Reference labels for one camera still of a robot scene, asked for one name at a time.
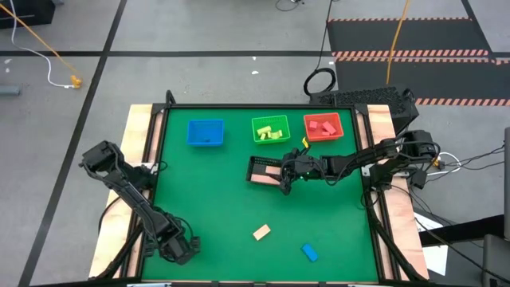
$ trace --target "blue bin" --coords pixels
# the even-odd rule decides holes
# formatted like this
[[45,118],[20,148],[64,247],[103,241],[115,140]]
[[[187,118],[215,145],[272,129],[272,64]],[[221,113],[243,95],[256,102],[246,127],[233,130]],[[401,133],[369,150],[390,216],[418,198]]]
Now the blue bin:
[[187,143],[194,147],[218,147],[223,144],[223,120],[190,120]]

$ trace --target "yellow cable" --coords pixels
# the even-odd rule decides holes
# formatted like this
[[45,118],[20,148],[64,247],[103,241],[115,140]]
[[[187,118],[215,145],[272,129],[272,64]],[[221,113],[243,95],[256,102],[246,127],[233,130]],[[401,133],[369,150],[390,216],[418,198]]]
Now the yellow cable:
[[400,17],[400,21],[398,21],[397,32],[395,32],[395,37],[393,38],[393,44],[391,44],[390,49],[390,58],[388,59],[388,69],[386,70],[386,85],[390,83],[390,70],[391,70],[391,60],[393,60],[393,50],[395,49],[395,45],[397,44],[398,34],[400,33],[400,27],[402,27],[402,22],[406,18],[407,7],[409,6],[409,0],[406,0],[406,5],[404,6],[404,11],[402,12],[402,16]]
[[0,4],[0,8],[2,8],[8,15],[10,15],[12,18],[16,19],[20,24],[22,24],[36,39],[39,40],[40,43],[42,43],[48,50],[52,51],[57,58],[64,63],[71,71],[73,71],[76,75],[80,75],[80,72],[78,72],[75,68],[73,68],[68,62],[66,62],[64,59],[62,59],[61,55],[59,55],[54,49],[52,49],[48,44],[46,44],[30,27],[28,27],[20,18],[16,17],[9,9],[7,9],[3,4]]

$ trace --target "red block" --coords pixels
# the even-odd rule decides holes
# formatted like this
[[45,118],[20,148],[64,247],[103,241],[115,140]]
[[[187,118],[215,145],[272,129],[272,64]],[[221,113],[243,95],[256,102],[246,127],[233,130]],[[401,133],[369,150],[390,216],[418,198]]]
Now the red block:
[[329,132],[330,135],[334,135],[336,133],[335,128],[329,122],[323,122],[322,128]]
[[310,126],[310,129],[314,130],[317,128],[317,122],[310,120],[309,126]]

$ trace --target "plastic bin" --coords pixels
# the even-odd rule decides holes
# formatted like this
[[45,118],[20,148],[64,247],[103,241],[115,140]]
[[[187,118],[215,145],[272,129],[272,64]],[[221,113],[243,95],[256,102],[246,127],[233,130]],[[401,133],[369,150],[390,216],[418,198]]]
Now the plastic bin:
[[187,144],[194,147],[217,147],[223,144],[223,120],[190,120]]
[[[315,130],[310,128],[310,121],[315,121],[318,123],[318,127]],[[322,123],[329,122],[335,128],[336,133],[329,136],[323,136],[322,132]],[[308,141],[317,142],[324,140],[336,140],[339,137],[343,136],[342,123],[340,123],[340,116],[338,112],[331,113],[323,113],[323,114],[315,114],[315,115],[305,115],[304,116],[304,128],[306,129],[306,136],[308,137]]]
[[[265,139],[261,140],[259,135],[257,134],[257,129],[271,126],[271,130],[276,132],[281,130],[283,136],[280,139]],[[290,139],[290,131],[288,129],[288,121],[287,116],[266,116],[260,118],[252,119],[252,129],[253,129],[253,140],[256,144],[276,144],[284,142]]]

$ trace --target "white paper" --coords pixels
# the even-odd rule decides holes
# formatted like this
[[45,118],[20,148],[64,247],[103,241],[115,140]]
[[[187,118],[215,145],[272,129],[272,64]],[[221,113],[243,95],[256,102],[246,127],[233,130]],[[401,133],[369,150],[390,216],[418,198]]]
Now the white paper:
[[[414,213],[414,217],[425,226],[428,230],[443,227],[442,224],[430,220],[420,214]],[[425,231],[422,226],[416,222],[418,231]],[[423,255],[425,256],[425,263],[427,269],[435,273],[445,276],[446,274],[446,260],[448,257],[448,246],[431,246],[423,248]]]

